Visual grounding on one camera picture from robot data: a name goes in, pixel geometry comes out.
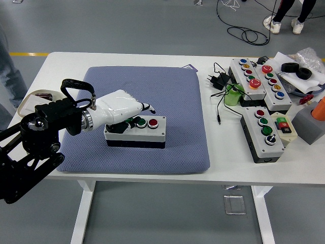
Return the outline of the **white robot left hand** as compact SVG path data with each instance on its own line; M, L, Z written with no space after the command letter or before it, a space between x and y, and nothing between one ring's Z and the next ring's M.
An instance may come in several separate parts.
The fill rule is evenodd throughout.
M117 90L102 96L83 111L84 131L93 131L101 125L115 125L149 110L155 114L148 103L141 103L124 90Z

